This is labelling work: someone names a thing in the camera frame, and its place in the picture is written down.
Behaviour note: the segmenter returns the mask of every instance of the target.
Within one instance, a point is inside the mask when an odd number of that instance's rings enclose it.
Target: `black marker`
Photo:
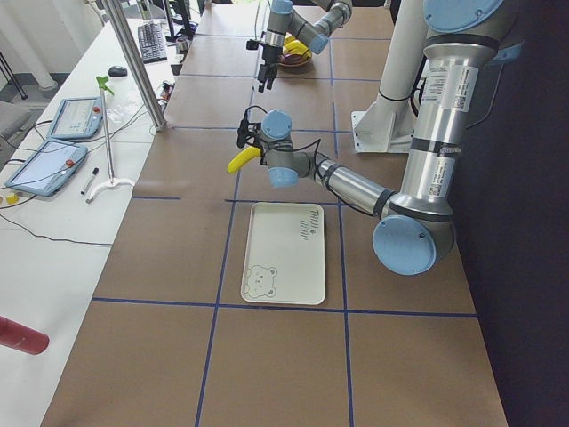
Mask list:
[[[87,191],[89,191],[89,188],[91,187],[92,182],[95,181],[95,177],[97,176],[97,173],[99,173],[99,168],[95,167],[91,172],[91,176],[89,177],[89,179],[87,180],[87,182],[85,183],[83,188],[81,189],[81,194],[85,194]]]

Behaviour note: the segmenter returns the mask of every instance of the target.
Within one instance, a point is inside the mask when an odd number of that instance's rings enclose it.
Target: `black wall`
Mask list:
[[[569,426],[569,2],[521,2],[520,25],[451,203],[509,426]]]

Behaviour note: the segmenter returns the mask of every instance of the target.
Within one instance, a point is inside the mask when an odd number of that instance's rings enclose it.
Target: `bear face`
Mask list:
[[[276,268],[265,268],[260,265],[253,265],[247,269],[247,283],[245,293],[251,298],[268,296],[273,298],[276,295],[275,289]]]

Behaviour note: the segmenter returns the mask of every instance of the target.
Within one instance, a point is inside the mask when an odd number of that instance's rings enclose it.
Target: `computer mouse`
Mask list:
[[[124,77],[128,74],[125,67],[115,65],[108,69],[108,75],[111,77]]]

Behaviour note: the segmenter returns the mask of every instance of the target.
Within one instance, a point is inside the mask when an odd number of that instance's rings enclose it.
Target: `red cylinder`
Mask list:
[[[39,354],[47,348],[50,337],[0,316],[0,344],[11,349]]]

